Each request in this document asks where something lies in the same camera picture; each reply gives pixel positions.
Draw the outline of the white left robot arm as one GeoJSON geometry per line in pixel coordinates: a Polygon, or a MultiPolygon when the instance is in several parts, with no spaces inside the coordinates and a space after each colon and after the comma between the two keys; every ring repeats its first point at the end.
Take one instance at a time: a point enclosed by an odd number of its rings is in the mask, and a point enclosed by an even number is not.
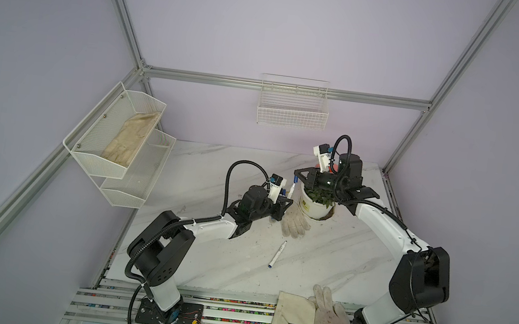
{"type": "Polygon", "coordinates": [[[237,201],[224,195],[219,215],[184,219],[164,211],[131,242],[124,274],[144,289],[147,298],[164,316],[181,312],[183,298],[173,277],[197,242],[230,240],[242,236],[255,221],[280,221],[294,200],[259,185],[251,186],[237,201]]]}

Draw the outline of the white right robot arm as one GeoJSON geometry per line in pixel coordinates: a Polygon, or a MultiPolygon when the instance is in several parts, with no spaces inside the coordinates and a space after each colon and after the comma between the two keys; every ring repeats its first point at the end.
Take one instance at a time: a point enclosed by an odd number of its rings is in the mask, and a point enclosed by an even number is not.
{"type": "Polygon", "coordinates": [[[323,144],[314,148],[318,164],[295,171],[305,190],[328,192],[333,201],[365,223],[397,261],[388,291],[364,307],[358,324],[395,324],[421,308],[450,298],[450,256],[442,247],[431,247],[384,207],[380,196],[363,184],[363,163],[347,152],[338,155],[323,144]]]}

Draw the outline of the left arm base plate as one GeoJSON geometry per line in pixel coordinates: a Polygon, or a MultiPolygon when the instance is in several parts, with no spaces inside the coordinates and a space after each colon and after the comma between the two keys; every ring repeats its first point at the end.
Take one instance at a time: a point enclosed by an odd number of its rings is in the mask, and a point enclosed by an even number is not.
{"type": "Polygon", "coordinates": [[[183,301],[164,312],[155,301],[142,298],[134,320],[137,324],[197,324],[203,312],[204,306],[183,301]]]}

